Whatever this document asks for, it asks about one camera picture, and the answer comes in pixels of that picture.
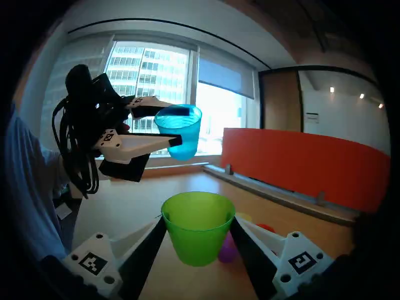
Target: white wall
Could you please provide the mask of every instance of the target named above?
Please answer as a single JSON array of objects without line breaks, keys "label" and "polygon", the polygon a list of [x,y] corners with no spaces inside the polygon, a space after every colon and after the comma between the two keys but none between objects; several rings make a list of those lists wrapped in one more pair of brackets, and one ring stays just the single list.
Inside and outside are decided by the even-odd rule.
[{"label": "white wall", "polygon": [[49,77],[67,35],[61,23],[47,39],[30,70],[21,98],[14,99],[19,115],[37,137],[40,136],[42,106]]},{"label": "white wall", "polygon": [[358,96],[304,90],[303,110],[319,114],[319,123],[307,122],[304,132],[341,138],[371,146],[390,155],[390,134],[386,111]]},{"label": "white wall", "polygon": [[[116,18],[152,18],[193,26],[246,49],[274,67],[295,63],[288,51],[260,24],[219,0],[85,0],[64,18],[67,31],[93,22]],[[102,31],[149,30],[172,33],[213,45],[239,56],[259,70],[267,67],[228,43],[197,30],[150,21],[122,21],[95,25],[71,37]]]}]

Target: wooden desk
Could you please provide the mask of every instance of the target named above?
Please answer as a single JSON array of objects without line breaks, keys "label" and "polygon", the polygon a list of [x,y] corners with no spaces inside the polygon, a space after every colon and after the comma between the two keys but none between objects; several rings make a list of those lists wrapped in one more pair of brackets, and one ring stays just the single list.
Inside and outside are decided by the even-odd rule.
[{"label": "wooden desk", "polygon": [[[231,199],[236,212],[252,217],[254,223],[272,226],[286,236],[300,231],[332,258],[353,248],[351,229],[251,194],[203,172],[140,183],[101,181],[98,192],[83,199],[76,220],[73,247],[95,232],[111,238],[133,232],[160,214],[161,204],[178,193],[203,191]],[[256,299],[240,259],[232,264],[219,261],[194,268],[181,263],[166,234],[140,296],[141,299]]]}]

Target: red object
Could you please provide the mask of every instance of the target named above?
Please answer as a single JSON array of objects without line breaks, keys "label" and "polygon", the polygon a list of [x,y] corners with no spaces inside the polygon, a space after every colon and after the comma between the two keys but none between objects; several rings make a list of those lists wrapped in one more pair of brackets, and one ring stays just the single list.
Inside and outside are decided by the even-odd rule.
[{"label": "red object", "polygon": [[385,196],[390,157],[372,147],[294,131],[225,128],[221,166],[265,183],[373,213]]},{"label": "red object", "polygon": [[265,230],[268,230],[268,231],[276,234],[275,230],[271,226],[268,226],[266,224],[256,224],[256,225],[261,227],[261,228],[264,228]]}]

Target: person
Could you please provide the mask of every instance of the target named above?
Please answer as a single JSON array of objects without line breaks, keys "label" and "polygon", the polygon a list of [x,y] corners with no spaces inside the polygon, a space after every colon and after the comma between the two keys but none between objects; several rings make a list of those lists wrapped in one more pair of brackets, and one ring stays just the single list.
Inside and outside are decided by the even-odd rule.
[{"label": "person", "polygon": [[44,148],[18,116],[14,104],[5,132],[5,170],[14,223],[38,260],[67,255],[53,198],[69,183],[60,153]]}]

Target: plastic cup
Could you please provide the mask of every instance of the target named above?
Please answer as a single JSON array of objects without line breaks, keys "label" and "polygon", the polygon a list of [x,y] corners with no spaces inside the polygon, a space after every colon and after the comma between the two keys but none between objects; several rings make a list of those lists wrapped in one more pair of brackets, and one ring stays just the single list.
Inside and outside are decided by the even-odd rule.
[{"label": "plastic cup", "polygon": [[235,207],[224,196],[192,191],[169,198],[161,214],[179,259],[186,265],[202,267],[217,259]]},{"label": "plastic cup", "polygon": [[[176,115],[179,108],[186,108],[183,115]],[[169,147],[168,152],[176,160],[186,161],[195,156],[199,142],[202,111],[194,105],[171,105],[161,109],[154,122],[161,134],[181,135],[182,145]]]}]

